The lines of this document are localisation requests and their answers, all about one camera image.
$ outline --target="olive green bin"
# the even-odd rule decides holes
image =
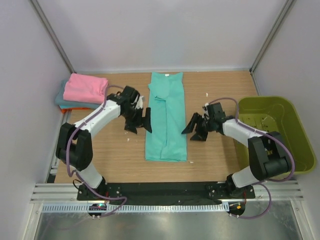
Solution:
[[[279,96],[245,97],[239,102],[239,119],[259,130],[279,132],[295,161],[294,174],[310,173],[316,166],[315,153],[294,105]],[[249,165],[248,149],[234,141],[241,169]]]

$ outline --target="white wall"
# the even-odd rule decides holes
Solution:
[[[285,0],[39,0],[78,72],[249,69]]]
[[[268,49],[255,76],[263,95],[279,95],[295,105],[320,159],[320,1],[298,0]],[[320,166],[298,178],[310,224],[320,239]]]
[[[0,7],[0,235],[21,239],[35,183],[44,182],[69,72],[27,0]]]

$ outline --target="stack of folded clothes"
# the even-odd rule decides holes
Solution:
[[[75,109],[96,109],[105,100],[107,86],[106,78],[72,73],[69,80],[61,82],[55,104],[62,113]]]

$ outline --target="cable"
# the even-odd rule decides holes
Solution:
[[[211,102],[209,102],[209,104],[212,104],[212,103],[217,102],[217,101],[220,101],[220,100],[232,100],[232,101],[235,102],[236,112],[235,112],[235,117],[234,117],[234,119],[235,119],[235,122],[236,122],[238,125],[244,127],[245,129],[248,129],[249,131],[252,131],[252,132],[257,133],[257,134],[260,134],[260,135],[263,135],[263,136],[267,137],[268,139],[276,142],[281,148],[283,148],[283,150],[284,150],[284,151],[286,152],[286,154],[289,156],[290,162],[291,162],[291,172],[290,172],[290,174],[289,174],[288,176],[286,176],[285,178],[283,178],[283,179],[271,179],[271,178],[269,178],[268,181],[281,183],[281,182],[284,182],[284,181],[289,180],[289,179],[294,175],[294,173],[295,173],[296,164],[295,164],[294,157],[292,156],[292,154],[291,154],[291,152],[288,150],[288,148],[287,148],[282,142],[280,142],[278,139],[274,138],[273,136],[271,136],[271,135],[269,135],[269,134],[266,134],[266,133],[264,133],[264,132],[262,132],[262,131],[260,131],[260,130],[258,130],[258,129],[256,129],[256,128],[254,128],[254,127],[251,127],[251,126],[249,126],[249,125],[241,122],[241,121],[239,120],[239,103],[238,103],[238,101],[235,100],[234,98],[232,98],[232,97],[221,97],[221,98],[217,98],[217,99],[215,99],[215,100],[212,100]]]
[[[247,204],[247,193],[246,193],[246,191],[244,191],[243,192],[243,198],[244,198],[244,205],[246,205]]]
[[[278,183],[289,180],[289,179],[294,175],[294,173],[295,173],[296,164],[295,164],[294,157],[292,156],[292,154],[291,154],[291,152],[288,150],[288,148],[287,148],[282,142],[280,142],[278,139],[274,138],[273,136],[271,136],[271,135],[269,135],[269,134],[266,134],[266,133],[264,133],[264,132],[262,132],[262,131],[260,131],[260,130],[258,130],[258,129],[256,129],[256,128],[254,128],[254,127],[251,127],[251,126],[249,126],[249,125],[241,122],[241,121],[239,120],[239,103],[238,103],[238,101],[237,101],[236,99],[234,99],[233,97],[221,97],[221,98],[217,98],[217,99],[215,99],[215,100],[210,101],[209,104],[212,104],[212,103],[217,102],[217,101],[220,101],[220,100],[232,100],[232,101],[235,102],[236,111],[235,111],[235,117],[234,117],[234,119],[235,119],[235,122],[236,122],[238,125],[244,127],[245,129],[248,129],[249,131],[252,131],[252,132],[257,133],[257,134],[260,134],[260,135],[263,135],[263,136],[269,138],[270,140],[273,140],[273,141],[276,142],[280,147],[283,148],[283,150],[288,154],[288,156],[289,156],[289,158],[290,158],[290,162],[291,162],[291,172],[290,172],[290,174],[289,174],[287,177],[285,177],[285,178],[283,178],[283,179],[279,179],[279,180],[278,180],[278,179],[271,179],[271,178],[269,178],[268,180],[271,181],[271,182],[278,182]],[[268,189],[265,185],[262,184],[262,182],[263,182],[263,181],[259,181],[259,182],[256,182],[256,183],[252,184],[252,185],[260,185],[260,186],[263,186],[263,187],[265,188],[265,190],[267,191],[267,193],[268,193],[268,195],[269,195],[269,204],[268,204],[267,208],[266,208],[262,213],[260,213],[259,215],[256,215],[256,216],[239,216],[239,215],[234,215],[234,214],[231,214],[231,213],[230,213],[230,216],[233,216],[233,217],[236,217],[236,218],[240,218],[240,219],[251,220],[251,219],[257,219],[257,218],[259,218],[259,217],[262,217],[263,215],[265,215],[265,214],[269,211],[269,209],[270,209],[270,207],[271,207],[271,205],[272,205],[271,193],[270,193],[269,189]]]
[[[265,214],[269,211],[269,209],[271,208],[271,205],[272,205],[272,198],[271,198],[271,193],[270,193],[269,189],[268,189],[265,185],[263,185],[263,184],[261,184],[261,183],[254,183],[254,184],[252,184],[252,185],[260,185],[260,186],[264,187],[265,190],[267,191],[267,193],[268,193],[268,195],[269,195],[269,204],[268,204],[268,206],[266,207],[266,209],[265,209],[262,213],[260,213],[260,214],[258,214],[258,215],[256,215],[256,216],[239,216],[239,215],[235,215],[235,214],[232,214],[232,213],[230,213],[229,216],[233,216],[233,217],[235,217],[235,218],[237,218],[237,219],[247,219],[247,220],[251,220],[251,219],[260,218],[260,217],[262,217],[263,215],[265,215]]]
[[[75,181],[77,181],[78,183],[81,183],[81,184],[82,184],[82,182],[81,182],[80,180],[78,180],[78,179],[73,179],[73,181],[72,181],[73,186],[74,186],[76,189],[79,190],[79,188],[78,188],[77,185],[75,184]]]
[[[81,123],[71,134],[67,145],[66,145],[66,156],[65,156],[65,164],[66,164],[66,171],[68,173],[69,177],[72,177],[74,175],[74,173],[76,174],[76,176],[78,177],[78,179],[81,181],[81,183],[83,183],[94,195],[96,195],[99,198],[102,198],[104,200],[108,200],[108,201],[118,201],[118,200],[123,200],[123,202],[114,210],[112,210],[111,212],[108,212],[104,215],[101,215],[101,217],[106,217],[109,216],[113,213],[115,213],[118,209],[120,209],[126,202],[127,202],[127,198],[125,196],[121,196],[121,197],[106,197],[106,196],[102,196],[99,193],[97,193],[95,190],[93,190],[79,175],[79,173],[77,172],[77,170],[73,170],[72,172],[70,172],[70,147],[71,147],[71,143],[72,140],[74,139],[75,135],[77,134],[77,132],[89,121],[91,121],[92,119],[94,119],[97,115],[99,115],[105,108],[106,104],[107,104],[107,91],[109,88],[112,87],[116,87],[116,88],[120,88],[120,89],[124,89],[122,86],[118,86],[118,85],[109,85],[106,87],[105,89],[105,94],[104,94],[104,101],[103,104],[101,106],[101,108],[95,113],[93,114],[91,117],[89,117],[88,119],[86,119],[83,123]]]

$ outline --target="teal shirt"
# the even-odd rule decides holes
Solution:
[[[186,127],[183,73],[166,75],[153,72],[148,85],[152,133],[146,133],[145,159],[185,162],[187,136],[181,134]]]

